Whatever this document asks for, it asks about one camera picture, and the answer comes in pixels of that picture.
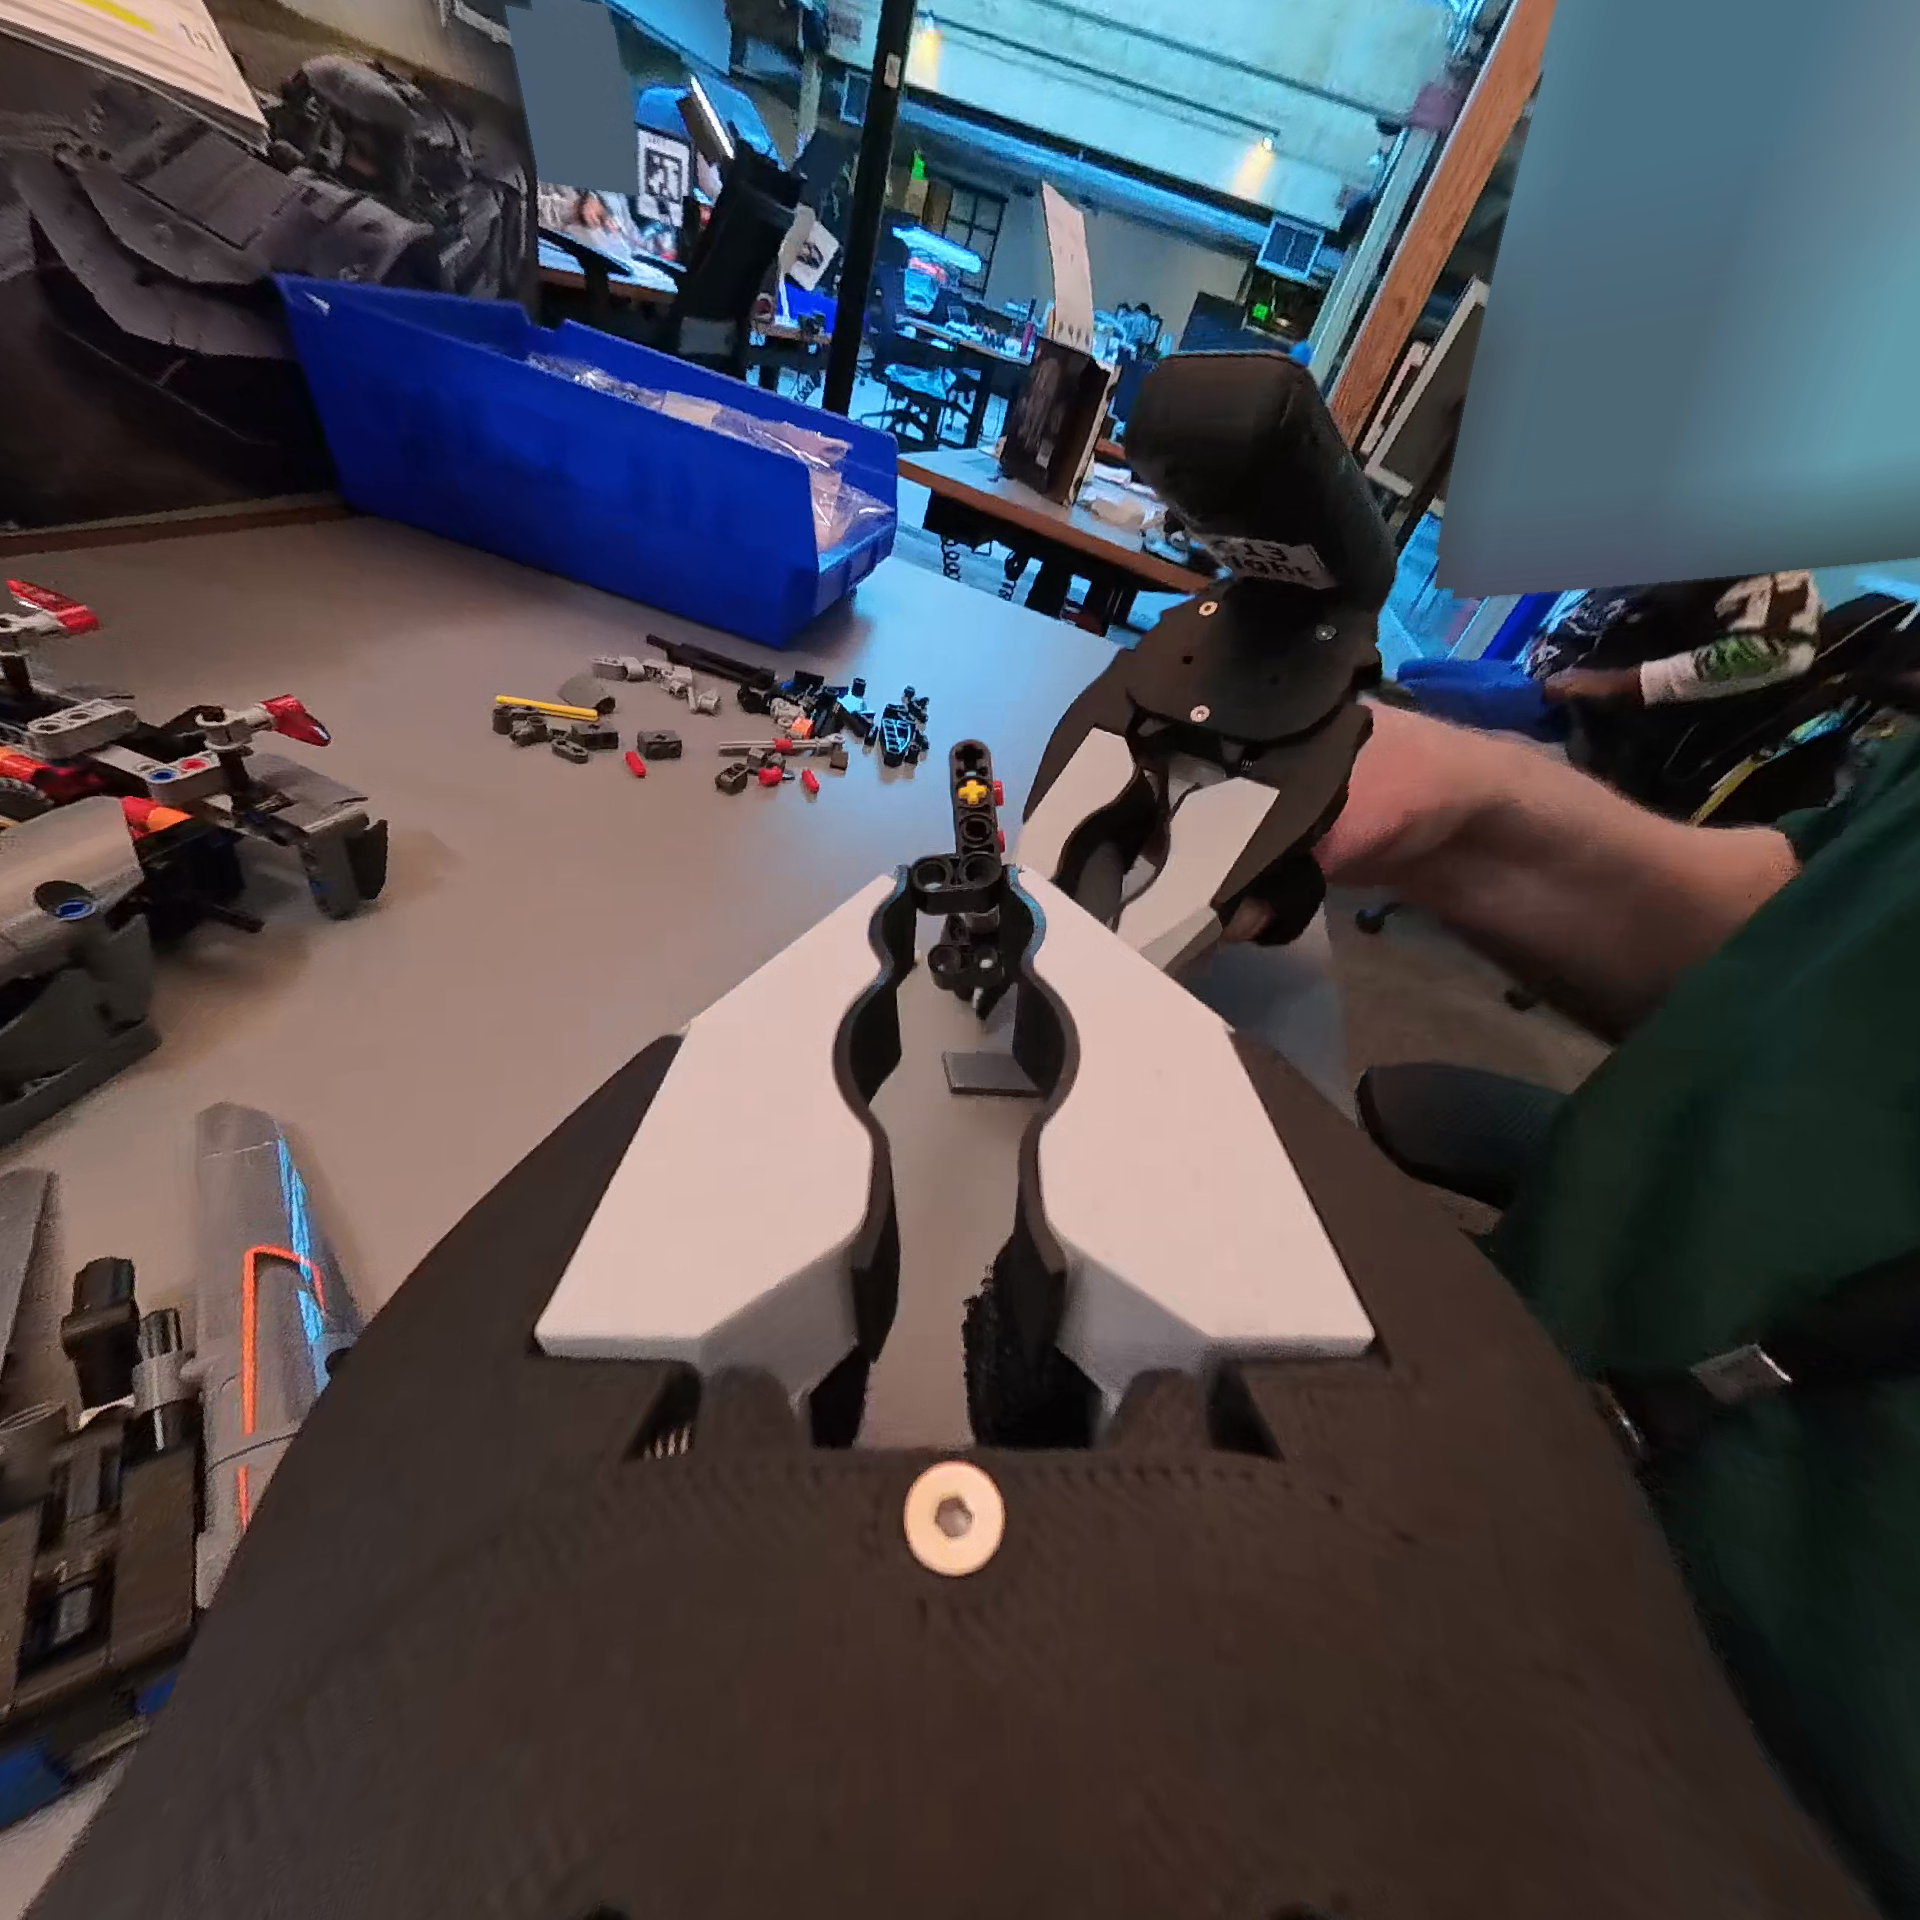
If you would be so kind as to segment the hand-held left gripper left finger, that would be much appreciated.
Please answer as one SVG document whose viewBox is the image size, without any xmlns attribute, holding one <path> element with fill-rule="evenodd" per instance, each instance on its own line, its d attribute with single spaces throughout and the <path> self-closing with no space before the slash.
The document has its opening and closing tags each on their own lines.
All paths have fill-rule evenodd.
<svg viewBox="0 0 1920 1920">
<path fill-rule="evenodd" d="M 534 1328 L 559 1359 L 770 1374 L 851 1445 L 899 1303 L 875 1093 L 899 1065 L 917 916 L 869 883 L 685 1025 Z"/>
</svg>

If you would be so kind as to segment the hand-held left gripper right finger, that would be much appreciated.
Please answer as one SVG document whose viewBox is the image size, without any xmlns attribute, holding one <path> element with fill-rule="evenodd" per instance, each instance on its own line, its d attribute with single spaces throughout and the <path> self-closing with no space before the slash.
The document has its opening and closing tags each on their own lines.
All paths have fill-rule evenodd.
<svg viewBox="0 0 1920 1920">
<path fill-rule="evenodd" d="M 1029 869 L 998 932 L 1038 1107 L 963 1322 L 974 1440 L 1087 1445 L 1145 1376 L 1364 1357 L 1374 1321 L 1236 1031 Z"/>
</svg>

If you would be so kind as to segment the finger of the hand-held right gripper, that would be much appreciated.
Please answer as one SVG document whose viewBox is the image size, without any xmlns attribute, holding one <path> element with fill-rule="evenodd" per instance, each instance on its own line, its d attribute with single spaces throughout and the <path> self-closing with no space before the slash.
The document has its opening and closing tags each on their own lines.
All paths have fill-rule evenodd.
<svg viewBox="0 0 1920 1920">
<path fill-rule="evenodd" d="M 1145 924 L 1167 856 L 1167 783 L 1116 732 L 1091 730 L 1021 824 L 1021 883 L 1040 883 L 1100 924 Z"/>
<path fill-rule="evenodd" d="M 1224 932 L 1218 899 L 1278 802 L 1264 782 L 1175 754 L 1145 845 L 1119 884 L 1121 942 L 1167 975 L 1206 956 Z"/>
</svg>

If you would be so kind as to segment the small black lego assembly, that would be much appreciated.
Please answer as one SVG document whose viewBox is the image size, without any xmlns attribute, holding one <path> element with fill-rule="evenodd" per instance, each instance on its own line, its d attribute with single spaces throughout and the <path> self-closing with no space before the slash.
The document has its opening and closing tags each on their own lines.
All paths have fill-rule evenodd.
<svg viewBox="0 0 1920 1920">
<path fill-rule="evenodd" d="M 920 918 L 937 922 L 923 964 L 945 993 L 987 1020 L 1007 993 L 1008 962 L 1004 833 L 998 819 L 1002 783 L 991 751 L 958 740 L 946 761 L 950 851 L 923 856 L 909 871 Z"/>
</svg>

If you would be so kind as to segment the person's right forearm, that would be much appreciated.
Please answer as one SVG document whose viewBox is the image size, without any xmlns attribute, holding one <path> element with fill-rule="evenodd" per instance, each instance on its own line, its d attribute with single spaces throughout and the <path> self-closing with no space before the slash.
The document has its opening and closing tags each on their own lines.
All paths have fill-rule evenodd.
<svg viewBox="0 0 1920 1920">
<path fill-rule="evenodd" d="M 1777 829 L 1664 819 L 1519 740 L 1465 744 L 1477 770 L 1437 916 L 1609 1043 L 1801 871 Z"/>
</svg>

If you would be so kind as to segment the pile of loose lego pieces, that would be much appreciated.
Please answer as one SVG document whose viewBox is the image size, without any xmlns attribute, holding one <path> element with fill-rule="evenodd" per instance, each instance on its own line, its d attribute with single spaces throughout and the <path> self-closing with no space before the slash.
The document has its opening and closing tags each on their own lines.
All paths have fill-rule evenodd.
<svg viewBox="0 0 1920 1920">
<path fill-rule="evenodd" d="M 926 757 L 930 696 L 892 696 L 864 677 L 777 670 L 649 634 L 643 653 L 598 655 L 558 696 L 496 696 L 492 735 L 566 764 L 617 758 L 632 782 L 709 761 L 718 795 L 795 787 L 816 802 L 852 764 L 913 772 Z"/>
</svg>

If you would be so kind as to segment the grey lego car body section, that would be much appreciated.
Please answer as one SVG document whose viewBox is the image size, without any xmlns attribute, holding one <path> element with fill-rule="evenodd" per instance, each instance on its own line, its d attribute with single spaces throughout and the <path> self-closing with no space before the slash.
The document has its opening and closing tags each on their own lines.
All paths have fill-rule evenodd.
<svg viewBox="0 0 1920 1920">
<path fill-rule="evenodd" d="M 194 1303 L 75 1271 L 75 1406 L 3 1429 L 3 1821 L 48 1808 L 168 1702 L 263 1492 L 363 1319 L 282 1123 L 196 1115 Z"/>
</svg>

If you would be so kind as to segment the lego set box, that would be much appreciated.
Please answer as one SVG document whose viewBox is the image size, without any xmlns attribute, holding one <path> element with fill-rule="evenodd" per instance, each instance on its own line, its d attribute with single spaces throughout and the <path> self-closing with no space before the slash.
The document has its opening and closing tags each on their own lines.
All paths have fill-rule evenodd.
<svg viewBox="0 0 1920 1920">
<path fill-rule="evenodd" d="M 268 127 L 3 45 L 7 538 L 332 488 L 277 276 L 525 303 L 505 4 L 205 4 Z"/>
</svg>

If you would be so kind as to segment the person's right hand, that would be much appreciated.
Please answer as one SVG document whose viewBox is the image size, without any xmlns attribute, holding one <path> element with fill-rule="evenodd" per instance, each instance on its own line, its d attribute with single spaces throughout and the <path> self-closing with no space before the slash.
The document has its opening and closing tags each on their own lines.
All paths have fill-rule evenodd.
<svg viewBox="0 0 1920 1920">
<path fill-rule="evenodd" d="M 1330 884 L 1427 905 L 1496 795 L 1503 748 L 1487 735 L 1402 707 L 1366 711 L 1371 730 L 1313 859 Z"/>
</svg>

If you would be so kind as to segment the wooden table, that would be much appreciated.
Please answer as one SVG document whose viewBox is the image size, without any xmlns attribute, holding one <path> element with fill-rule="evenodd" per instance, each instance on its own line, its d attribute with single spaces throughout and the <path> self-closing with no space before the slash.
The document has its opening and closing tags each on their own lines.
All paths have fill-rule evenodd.
<svg viewBox="0 0 1920 1920">
<path fill-rule="evenodd" d="M 985 450 L 901 453 L 899 481 L 923 488 L 921 526 L 955 547 L 1004 547 L 1038 567 L 1025 607 L 1105 635 L 1121 626 L 1140 591 L 1183 602 L 1215 573 L 1172 560 L 1083 506 L 1062 506 L 1001 474 Z"/>
</svg>

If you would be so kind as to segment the dark printed box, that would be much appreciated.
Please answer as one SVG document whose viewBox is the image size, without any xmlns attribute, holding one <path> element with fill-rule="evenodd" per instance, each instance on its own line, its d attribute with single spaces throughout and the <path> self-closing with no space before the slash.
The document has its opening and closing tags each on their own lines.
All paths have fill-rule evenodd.
<svg viewBox="0 0 1920 1920">
<path fill-rule="evenodd" d="M 1116 367 L 1051 339 L 1038 339 L 1007 409 L 998 473 L 1045 502 L 1073 503 L 1091 470 L 1116 389 Z"/>
</svg>

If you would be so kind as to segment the clear plastic bags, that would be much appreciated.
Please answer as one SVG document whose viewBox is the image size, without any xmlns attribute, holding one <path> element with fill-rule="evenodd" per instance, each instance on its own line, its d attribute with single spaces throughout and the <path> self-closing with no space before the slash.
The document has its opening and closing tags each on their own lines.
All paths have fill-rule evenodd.
<svg viewBox="0 0 1920 1920">
<path fill-rule="evenodd" d="M 666 387 L 647 387 L 581 359 L 534 351 L 528 366 L 550 377 L 581 385 L 602 396 L 617 396 L 649 414 L 674 418 L 733 443 L 775 453 L 805 469 L 809 514 L 816 553 L 876 531 L 882 517 L 895 517 L 897 506 L 857 481 L 847 466 L 852 443 L 805 423 L 770 422 L 732 403 Z"/>
</svg>

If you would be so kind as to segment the green shirt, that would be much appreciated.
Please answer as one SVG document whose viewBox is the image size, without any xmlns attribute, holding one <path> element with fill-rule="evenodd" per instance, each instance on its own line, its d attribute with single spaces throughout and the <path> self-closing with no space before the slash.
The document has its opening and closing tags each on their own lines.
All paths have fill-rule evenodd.
<svg viewBox="0 0 1920 1920">
<path fill-rule="evenodd" d="M 1571 1095 L 1491 1236 L 1580 1374 L 1778 1357 L 1916 1255 L 1916 732 L 1782 831 L 1797 877 Z M 1916 1916 L 1916 1374 L 1719 1416 L 1650 1497 L 1791 1789 L 1873 1904 Z"/>
</svg>

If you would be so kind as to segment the black pole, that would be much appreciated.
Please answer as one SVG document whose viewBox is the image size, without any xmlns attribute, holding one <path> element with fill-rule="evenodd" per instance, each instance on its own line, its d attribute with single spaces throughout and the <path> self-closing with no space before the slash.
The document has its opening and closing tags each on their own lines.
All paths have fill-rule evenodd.
<svg viewBox="0 0 1920 1920">
<path fill-rule="evenodd" d="M 852 209 L 842 252 L 820 394 L 823 409 L 842 418 L 851 418 L 857 382 L 862 328 L 875 281 L 883 200 L 899 123 L 899 93 L 909 65 L 914 9 L 914 3 L 882 3 L 876 17 L 875 60 L 869 103 L 860 123 Z"/>
</svg>

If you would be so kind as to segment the instruction booklet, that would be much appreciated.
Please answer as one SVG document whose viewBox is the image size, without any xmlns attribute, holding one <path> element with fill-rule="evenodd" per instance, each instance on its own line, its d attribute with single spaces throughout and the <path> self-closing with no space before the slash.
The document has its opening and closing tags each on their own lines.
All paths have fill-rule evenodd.
<svg viewBox="0 0 1920 1920">
<path fill-rule="evenodd" d="M 141 86 L 254 153 L 268 146 L 258 96 L 203 3 L 5 3 L 3 33 Z"/>
</svg>

